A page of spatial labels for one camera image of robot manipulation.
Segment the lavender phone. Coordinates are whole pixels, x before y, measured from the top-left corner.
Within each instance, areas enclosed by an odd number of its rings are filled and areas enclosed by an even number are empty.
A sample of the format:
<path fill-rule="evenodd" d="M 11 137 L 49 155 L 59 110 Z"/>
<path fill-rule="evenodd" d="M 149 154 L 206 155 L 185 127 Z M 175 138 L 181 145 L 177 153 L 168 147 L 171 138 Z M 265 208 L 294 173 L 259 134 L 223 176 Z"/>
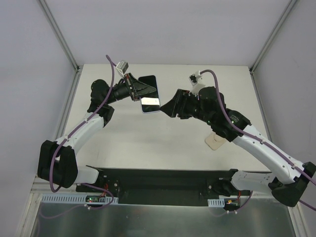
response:
<path fill-rule="evenodd" d="M 155 92 L 146 94 L 141 97 L 141 110 L 144 114 L 155 113 L 160 110 L 160 100 L 158 94 L 157 80 L 154 75 L 140 77 L 140 82 L 147 84 L 156 89 Z"/>

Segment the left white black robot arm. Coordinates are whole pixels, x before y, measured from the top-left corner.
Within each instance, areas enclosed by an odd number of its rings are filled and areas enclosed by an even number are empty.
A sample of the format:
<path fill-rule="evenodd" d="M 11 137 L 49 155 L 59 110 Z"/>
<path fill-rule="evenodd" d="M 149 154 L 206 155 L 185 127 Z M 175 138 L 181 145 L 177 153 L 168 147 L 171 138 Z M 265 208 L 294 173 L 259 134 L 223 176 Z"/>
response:
<path fill-rule="evenodd" d="M 153 101 L 154 107 L 160 107 L 154 75 L 136 79 L 128 73 L 115 85 L 98 79 L 91 85 L 90 96 L 87 113 L 73 131 L 55 141 L 46 140 L 41 145 L 37 175 L 51 185 L 69 188 L 75 183 L 87 183 L 93 192 L 101 191 L 105 181 L 99 177 L 99 170 L 88 165 L 79 166 L 76 155 L 95 133 L 109 123 L 114 113 L 110 104 L 131 98 L 146 107 L 149 104 L 144 99 L 148 98 Z"/>

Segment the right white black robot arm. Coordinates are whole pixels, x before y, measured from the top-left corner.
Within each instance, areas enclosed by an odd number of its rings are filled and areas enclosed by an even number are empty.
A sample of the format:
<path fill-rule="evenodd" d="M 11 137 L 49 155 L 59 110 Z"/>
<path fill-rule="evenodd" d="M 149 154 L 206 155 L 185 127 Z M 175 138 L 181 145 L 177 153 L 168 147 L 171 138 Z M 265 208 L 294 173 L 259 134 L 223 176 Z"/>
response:
<path fill-rule="evenodd" d="M 237 191 L 256 191 L 271 194 L 277 201 L 294 207 L 310 182 L 316 166 L 302 163 L 265 138 L 240 112 L 228 109 L 224 95 L 215 87 L 202 88 L 197 95 L 178 89 L 173 98 L 160 110 L 171 118 L 195 118 L 209 125 L 212 131 L 243 148 L 269 169 L 268 173 L 234 170 L 231 178 L 221 181 L 223 195 Z"/>

